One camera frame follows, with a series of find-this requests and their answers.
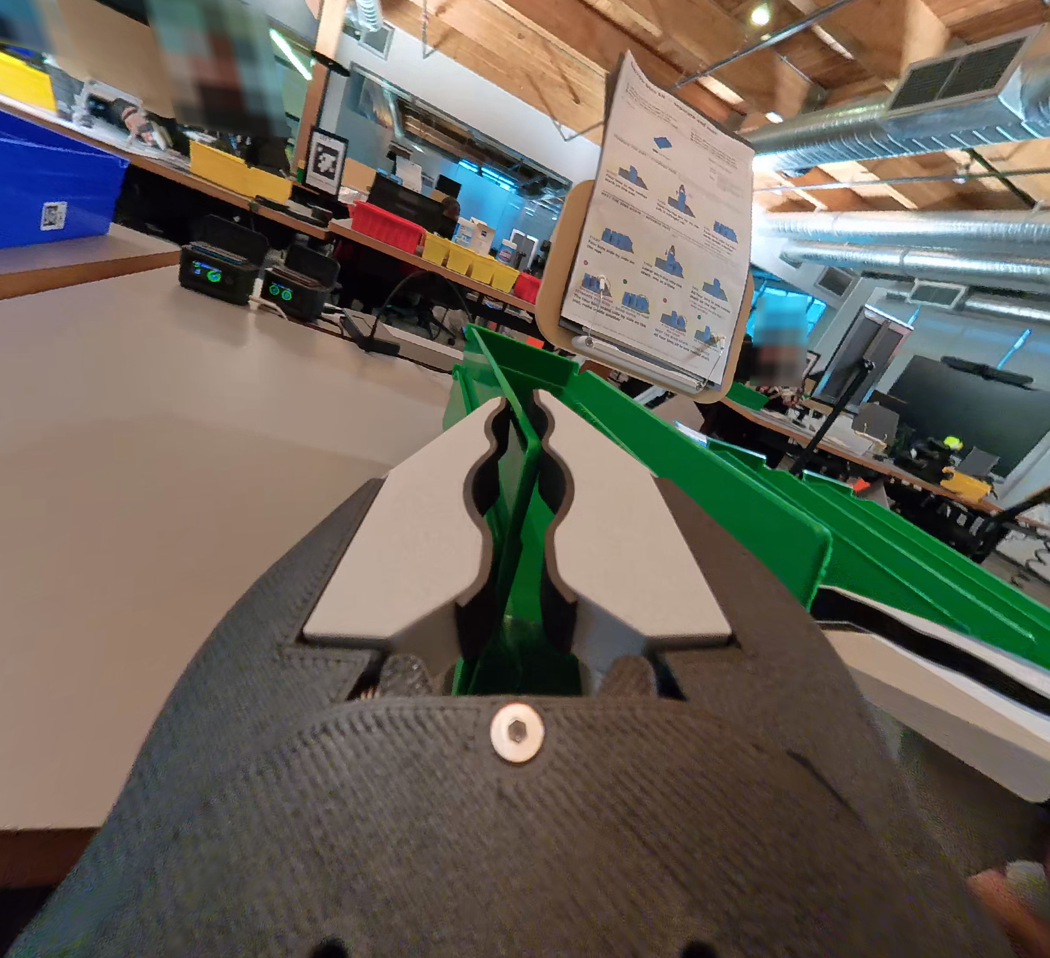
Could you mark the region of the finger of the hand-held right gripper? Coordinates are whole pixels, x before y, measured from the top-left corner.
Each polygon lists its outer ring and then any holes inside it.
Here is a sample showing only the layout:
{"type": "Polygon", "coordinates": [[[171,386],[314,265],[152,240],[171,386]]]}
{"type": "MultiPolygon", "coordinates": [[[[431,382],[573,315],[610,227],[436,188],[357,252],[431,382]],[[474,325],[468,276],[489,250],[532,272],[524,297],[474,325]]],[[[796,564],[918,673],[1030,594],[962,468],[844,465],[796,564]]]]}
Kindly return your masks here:
{"type": "Polygon", "coordinates": [[[918,657],[926,664],[946,669],[958,676],[967,676],[985,689],[994,691],[1013,702],[1049,702],[1048,682],[1037,678],[1017,676],[991,661],[995,648],[987,648],[987,655],[978,654],[984,646],[964,636],[925,620],[909,617],[897,618],[875,609],[857,609],[848,617],[837,615],[820,618],[824,630],[840,630],[876,636],[886,640],[901,651],[918,657]]]}
{"type": "Polygon", "coordinates": [[[822,587],[820,623],[882,638],[929,661],[947,662],[951,652],[959,652],[991,662],[995,650],[1013,661],[1049,668],[1047,623],[1016,623],[982,608],[961,613],[924,596],[895,605],[843,587],[822,587]]]}

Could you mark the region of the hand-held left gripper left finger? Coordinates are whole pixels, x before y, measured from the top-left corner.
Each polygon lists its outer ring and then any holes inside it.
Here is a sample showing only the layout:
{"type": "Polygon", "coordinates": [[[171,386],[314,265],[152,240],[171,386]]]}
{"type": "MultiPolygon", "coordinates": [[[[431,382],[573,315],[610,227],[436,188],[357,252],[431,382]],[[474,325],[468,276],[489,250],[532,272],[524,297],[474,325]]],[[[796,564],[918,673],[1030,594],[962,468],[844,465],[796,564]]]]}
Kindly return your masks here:
{"type": "Polygon", "coordinates": [[[484,402],[391,468],[304,623],[307,642],[410,654],[477,658],[497,631],[497,538],[511,410],[484,402]]]}

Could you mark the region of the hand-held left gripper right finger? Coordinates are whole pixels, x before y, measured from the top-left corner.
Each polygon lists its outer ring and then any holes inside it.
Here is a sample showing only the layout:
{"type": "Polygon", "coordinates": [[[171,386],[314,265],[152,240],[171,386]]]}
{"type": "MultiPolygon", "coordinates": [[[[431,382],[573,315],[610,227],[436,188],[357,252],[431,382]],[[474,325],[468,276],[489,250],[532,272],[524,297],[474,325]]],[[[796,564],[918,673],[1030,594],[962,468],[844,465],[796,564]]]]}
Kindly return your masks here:
{"type": "Polygon", "coordinates": [[[658,488],[630,452],[536,390],[544,532],[541,617],[580,662],[723,648],[731,623],[658,488]]]}

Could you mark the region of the grey desk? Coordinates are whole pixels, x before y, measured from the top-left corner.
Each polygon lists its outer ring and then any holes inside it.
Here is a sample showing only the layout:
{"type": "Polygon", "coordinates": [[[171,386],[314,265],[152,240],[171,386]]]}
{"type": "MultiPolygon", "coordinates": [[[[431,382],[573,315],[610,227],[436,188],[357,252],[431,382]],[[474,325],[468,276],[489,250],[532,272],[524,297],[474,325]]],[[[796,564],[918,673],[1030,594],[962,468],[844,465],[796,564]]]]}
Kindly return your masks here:
{"type": "Polygon", "coordinates": [[[171,270],[2,301],[2,831],[91,831],[188,662],[450,378],[171,270]]]}
{"type": "Polygon", "coordinates": [[[1,299],[177,266],[178,254],[175,242],[117,224],[100,236],[3,248],[1,299]]]}

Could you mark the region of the large black monitor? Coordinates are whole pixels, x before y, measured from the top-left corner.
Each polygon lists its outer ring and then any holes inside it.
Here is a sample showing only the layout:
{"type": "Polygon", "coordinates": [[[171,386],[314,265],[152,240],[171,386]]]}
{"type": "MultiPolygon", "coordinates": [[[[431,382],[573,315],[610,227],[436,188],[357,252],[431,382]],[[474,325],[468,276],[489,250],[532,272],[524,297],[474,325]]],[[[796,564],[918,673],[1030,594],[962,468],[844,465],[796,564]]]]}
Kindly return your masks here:
{"type": "Polygon", "coordinates": [[[995,456],[1007,478],[1049,431],[1049,394],[912,356],[887,391],[888,405],[922,439],[960,439],[995,456]]]}

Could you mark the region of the black power adapter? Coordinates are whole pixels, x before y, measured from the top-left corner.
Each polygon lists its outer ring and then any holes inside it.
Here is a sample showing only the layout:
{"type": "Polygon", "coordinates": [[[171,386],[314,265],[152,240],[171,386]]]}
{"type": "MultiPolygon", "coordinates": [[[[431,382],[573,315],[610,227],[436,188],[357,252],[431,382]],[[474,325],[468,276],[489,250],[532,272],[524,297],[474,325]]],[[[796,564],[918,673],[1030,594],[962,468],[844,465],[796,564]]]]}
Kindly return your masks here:
{"type": "Polygon", "coordinates": [[[382,322],[377,322],[365,314],[343,309],[338,326],[343,338],[363,353],[387,357],[397,357],[401,353],[401,346],[397,340],[379,336],[378,328],[382,322]]]}

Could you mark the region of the black battery charging case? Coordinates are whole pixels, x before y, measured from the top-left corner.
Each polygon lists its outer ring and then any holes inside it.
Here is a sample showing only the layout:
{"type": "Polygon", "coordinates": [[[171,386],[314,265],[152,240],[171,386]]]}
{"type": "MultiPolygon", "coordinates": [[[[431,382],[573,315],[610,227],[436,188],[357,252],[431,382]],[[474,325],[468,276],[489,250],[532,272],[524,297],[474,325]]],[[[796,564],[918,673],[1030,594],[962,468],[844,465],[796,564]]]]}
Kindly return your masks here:
{"type": "Polygon", "coordinates": [[[234,220],[206,214],[178,249],[178,284],[235,306],[247,307],[270,245],[266,235],[234,220]]]}
{"type": "Polygon", "coordinates": [[[282,263],[262,270],[260,297],[297,321],[317,321],[337,288],[339,263],[295,245],[282,263]]]}

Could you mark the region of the instruction sheet with blue figures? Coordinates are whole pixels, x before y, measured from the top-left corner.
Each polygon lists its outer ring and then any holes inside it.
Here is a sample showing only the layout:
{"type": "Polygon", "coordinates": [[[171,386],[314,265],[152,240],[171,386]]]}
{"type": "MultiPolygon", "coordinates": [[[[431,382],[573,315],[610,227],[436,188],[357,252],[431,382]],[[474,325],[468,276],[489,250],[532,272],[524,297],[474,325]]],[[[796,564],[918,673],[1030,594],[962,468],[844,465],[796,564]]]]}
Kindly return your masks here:
{"type": "Polygon", "coordinates": [[[624,53],[558,306],[573,348],[677,392],[715,390],[750,305],[754,150],[624,53]]]}

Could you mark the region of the black white marker sign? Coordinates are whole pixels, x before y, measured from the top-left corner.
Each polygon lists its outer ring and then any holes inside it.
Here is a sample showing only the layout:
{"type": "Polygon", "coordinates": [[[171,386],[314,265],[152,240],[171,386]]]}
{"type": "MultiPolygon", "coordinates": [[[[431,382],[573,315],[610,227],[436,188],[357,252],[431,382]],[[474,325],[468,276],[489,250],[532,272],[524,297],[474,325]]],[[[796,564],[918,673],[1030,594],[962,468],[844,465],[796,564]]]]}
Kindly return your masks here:
{"type": "Polygon", "coordinates": [[[348,140],[329,130],[313,127],[308,137],[304,186],[339,197],[346,164],[348,140]]]}

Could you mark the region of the interior glass window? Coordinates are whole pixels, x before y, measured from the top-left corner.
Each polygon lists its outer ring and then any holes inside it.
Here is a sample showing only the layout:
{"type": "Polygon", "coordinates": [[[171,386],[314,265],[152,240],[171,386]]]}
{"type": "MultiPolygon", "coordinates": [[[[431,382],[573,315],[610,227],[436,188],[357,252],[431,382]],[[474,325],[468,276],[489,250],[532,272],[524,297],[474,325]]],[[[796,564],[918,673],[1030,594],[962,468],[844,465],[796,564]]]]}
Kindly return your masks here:
{"type": "Polygon", "coordinates": [[[388,178],[401,178],[398,158],[417,164],[424,194],[438,178],[458,183],[462,216],[491,226],[498,241],[514,231],[551,240],[571,187],[568,178],[356,64],[334,131],[348,140],[348,161],[388,178]]]}

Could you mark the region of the wide yellow plastic bin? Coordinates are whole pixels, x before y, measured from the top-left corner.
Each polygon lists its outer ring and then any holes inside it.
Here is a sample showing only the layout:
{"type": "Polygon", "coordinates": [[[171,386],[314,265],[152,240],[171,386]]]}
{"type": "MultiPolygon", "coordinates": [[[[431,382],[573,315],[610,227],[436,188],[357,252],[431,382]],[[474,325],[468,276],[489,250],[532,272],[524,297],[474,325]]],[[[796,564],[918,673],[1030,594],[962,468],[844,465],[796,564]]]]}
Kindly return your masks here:
{"type": "Polygon", "coordinates": [[[292,183],[275,173],[244,162],[193,138],[189,141],[192,175],[233,191],[250,201],[266,200],[284,205],[291,200],[292,183]]]}
{"type": "Polygon", "coordinates": [[[50,76],[1,51],[1,96],[51,114],[58,113],[50,76]]]}

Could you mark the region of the black floor lamp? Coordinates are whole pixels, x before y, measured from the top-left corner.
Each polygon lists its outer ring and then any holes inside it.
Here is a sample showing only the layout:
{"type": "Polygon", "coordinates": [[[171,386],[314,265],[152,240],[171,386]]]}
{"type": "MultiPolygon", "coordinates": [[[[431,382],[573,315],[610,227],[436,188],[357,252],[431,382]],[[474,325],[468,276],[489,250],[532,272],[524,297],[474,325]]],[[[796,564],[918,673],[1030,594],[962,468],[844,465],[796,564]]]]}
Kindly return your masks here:
{"type": "Polygon", "coordinates": [[[338,61],[315,50],[314,72],[322,74],[316,127],[328,133],[338,133],[340,116],[345,105],[349,69],[338,61]]]}

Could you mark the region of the blue plastic bin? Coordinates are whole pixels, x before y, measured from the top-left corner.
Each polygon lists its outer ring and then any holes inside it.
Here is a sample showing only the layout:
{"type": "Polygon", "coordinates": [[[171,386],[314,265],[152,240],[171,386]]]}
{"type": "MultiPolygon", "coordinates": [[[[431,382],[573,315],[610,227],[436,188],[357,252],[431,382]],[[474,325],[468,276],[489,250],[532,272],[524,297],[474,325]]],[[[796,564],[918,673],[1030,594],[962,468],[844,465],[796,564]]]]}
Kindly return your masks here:
{"type": "Polygon", "coordinates": [[[1,112],[1,247],[104,236],[128,161],[1,112]]]}

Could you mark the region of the silver duct with vent grille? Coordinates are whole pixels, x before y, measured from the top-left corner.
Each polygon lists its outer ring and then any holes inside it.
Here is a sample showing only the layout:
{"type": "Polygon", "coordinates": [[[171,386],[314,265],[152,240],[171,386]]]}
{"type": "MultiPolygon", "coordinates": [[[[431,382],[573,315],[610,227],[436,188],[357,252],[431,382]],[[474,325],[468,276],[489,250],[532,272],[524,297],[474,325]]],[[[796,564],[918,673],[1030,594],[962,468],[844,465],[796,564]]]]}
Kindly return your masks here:
{"type": "Polygon", "coordinates": [[[773,171],[881,161],[1049,137],[1049,26],[1011,32],[907,67],[882,100],[746,132],[773,171]]]}

